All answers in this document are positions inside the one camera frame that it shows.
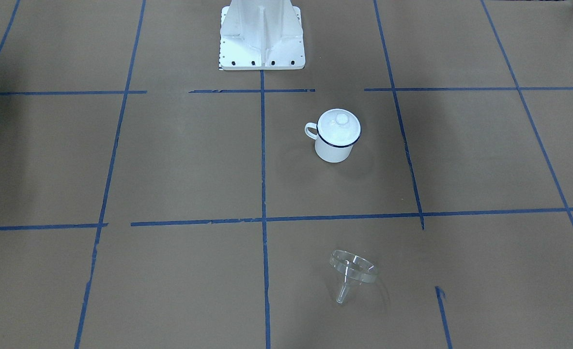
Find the white cup lid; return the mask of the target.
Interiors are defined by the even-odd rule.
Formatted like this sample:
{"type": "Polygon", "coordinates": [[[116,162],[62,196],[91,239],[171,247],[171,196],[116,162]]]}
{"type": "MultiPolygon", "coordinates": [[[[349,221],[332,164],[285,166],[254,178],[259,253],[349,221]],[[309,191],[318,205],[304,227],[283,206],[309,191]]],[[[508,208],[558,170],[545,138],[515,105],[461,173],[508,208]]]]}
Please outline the white cup lid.
{"type": "Polygon", "coordinates": [[[317,134],[330,146],[346,148],[354,145],[361,137],[359,119],[345,109],[330,109],[320,115],[317,134]]]}

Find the white enamel cup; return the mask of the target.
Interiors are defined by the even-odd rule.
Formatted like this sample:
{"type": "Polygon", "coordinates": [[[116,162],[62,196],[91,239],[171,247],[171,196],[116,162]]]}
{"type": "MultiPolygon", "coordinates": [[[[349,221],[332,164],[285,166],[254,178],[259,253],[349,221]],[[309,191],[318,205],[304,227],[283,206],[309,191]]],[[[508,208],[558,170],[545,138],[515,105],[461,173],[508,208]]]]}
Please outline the white enamel cup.
{"type": "Polygon", "coordinates": [[[339,163],[349,157],[359,141],[362,128],[354,113],[346,109],[330,109],[317,122],[304,126],[306,136],[313,139],[317,155],[326,162],[339,163]]]}

